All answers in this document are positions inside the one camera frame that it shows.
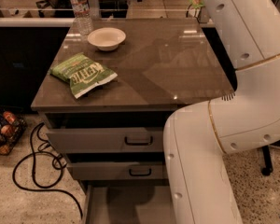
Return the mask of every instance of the glossy tabletop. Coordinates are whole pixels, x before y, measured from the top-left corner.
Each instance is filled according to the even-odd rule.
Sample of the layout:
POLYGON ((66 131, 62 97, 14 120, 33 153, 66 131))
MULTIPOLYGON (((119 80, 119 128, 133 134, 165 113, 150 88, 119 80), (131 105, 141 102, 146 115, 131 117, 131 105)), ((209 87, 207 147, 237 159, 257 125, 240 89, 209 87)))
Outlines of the glossy tabletop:
POLYGON ((68 84, 46 75, 33 110, 174 110, 232 92, 196 19, 98 20, 94 26, 120 28, 126 40, 114 51, 100 51, 81 38, 74 24, 52 67, 83 52, 118 77, 76 99, 68 84))

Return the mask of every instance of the basket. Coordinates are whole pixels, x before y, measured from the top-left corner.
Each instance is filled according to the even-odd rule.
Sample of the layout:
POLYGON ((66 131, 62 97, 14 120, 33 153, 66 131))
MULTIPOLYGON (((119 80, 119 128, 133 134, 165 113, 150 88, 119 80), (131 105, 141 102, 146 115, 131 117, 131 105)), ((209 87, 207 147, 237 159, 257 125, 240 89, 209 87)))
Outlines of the basket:
POLYGON ((11 152, 26 128, 27 123, 21 115, 14 115, 9 111, 0 113, 0 155, 11 152))

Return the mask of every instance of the chair leg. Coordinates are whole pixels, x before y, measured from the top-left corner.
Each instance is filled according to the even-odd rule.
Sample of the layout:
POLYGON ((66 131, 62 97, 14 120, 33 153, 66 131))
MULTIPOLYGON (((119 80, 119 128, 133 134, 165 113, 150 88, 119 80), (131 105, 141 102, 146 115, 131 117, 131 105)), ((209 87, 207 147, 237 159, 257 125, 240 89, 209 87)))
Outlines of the chair leg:
POLYGON ((261 170, 263 175, 270 175, 273 172, 272 159, 270 154, 270 149, 268 146, 262 147, 263 158, 265 162, 265 167, 261 170))

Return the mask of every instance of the bottle label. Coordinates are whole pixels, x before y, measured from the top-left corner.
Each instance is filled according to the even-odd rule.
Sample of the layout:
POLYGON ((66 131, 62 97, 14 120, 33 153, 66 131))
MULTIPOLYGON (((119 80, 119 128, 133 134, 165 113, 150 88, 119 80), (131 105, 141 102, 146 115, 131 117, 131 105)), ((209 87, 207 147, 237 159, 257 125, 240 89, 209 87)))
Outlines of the bottle label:
POLYGON ((73 5, 73 10, 75 13, 86 13, 89 12, 89 7, 87 3, 79 3, 73 5))

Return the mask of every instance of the power cord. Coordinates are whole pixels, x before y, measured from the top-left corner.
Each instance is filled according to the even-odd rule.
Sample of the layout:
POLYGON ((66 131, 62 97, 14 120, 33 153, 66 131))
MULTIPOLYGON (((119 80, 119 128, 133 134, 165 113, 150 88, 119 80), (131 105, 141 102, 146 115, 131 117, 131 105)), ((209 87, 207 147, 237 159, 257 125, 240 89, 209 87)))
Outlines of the power cord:
POLYGON ((62 190, 62 189, 52 189, 52 187, 54 187, 56 184, 58 184, 61 179, 63 178, 63 173, 64 173, 64 168, 66 165, 63 165, 62 162, 61 162, 61 158, 63 157, 62 155, 54 155, 52 154, 51 152, 47 152, 45 151, 46 148, 50 147, 50 143, 48 140, 46 139, 43 139, 40 137, 40 130, 41 128, 44 126, 45 124, 43 122, 39 123, 38 125, 36 125, 34 127, 34 129, 32 130, 31 134, 30 134, 30 147, 31 147, 31 150, 32 150, 32 153, 28 154, 27 156, 25 156, 24 158, 22 158, 18 163, 17 165, 15 166, 14 170, 13 170, 13 173, 12 173, 12 180, 14 182, 14 184, 19 188, 19 189, 23 189, 23 190, 27 190, 27 191, 35 191, 35 192, 45 192, 45 191, 51 191, 51 192, 61 192, 61 193, 64 193, 68 196, 70 196, 76 203, 77 207, 78 207, 78 210, 79 210, 79 213, 80 213, 80 216, 81 218, 83 218, 83 212, 82 212, 82 209, 81 209, 81 206, 79 204, 79 202, 77 201, 76 197, 71 194, 70 192, 66 191, 66 190, 62 190), (36 133, 37 135, 37 138, 42 141, 43 143, 38 147, 38 151, 35 151, 34 149, 34 145, 33 145, 33 137, 34 137, 34 134, 36 133), (46 156, 50 156, 53 158, 53 161, 52 161, 52 166, 54 169, 56 170, 60 170, 60 175, 58 177, 58 179, 50 184, 50 185, 47 185, 47 186, 44 186, 44 185, 40 185, 37 183, 36 181, 36 156, 37 155, 46 155, 46 156), (26 188, 26 187, 23 187, 21 186, 17 180, 16 180, 16 173, 17 173, 17 170, 18 168, 20 167, 20 165, 28 160, 29 158, 33 158, 33 166, 32 166, 32 179, 33 179, 33 182, 40 188, 40 189, 29 189, 29 188, 26 188))

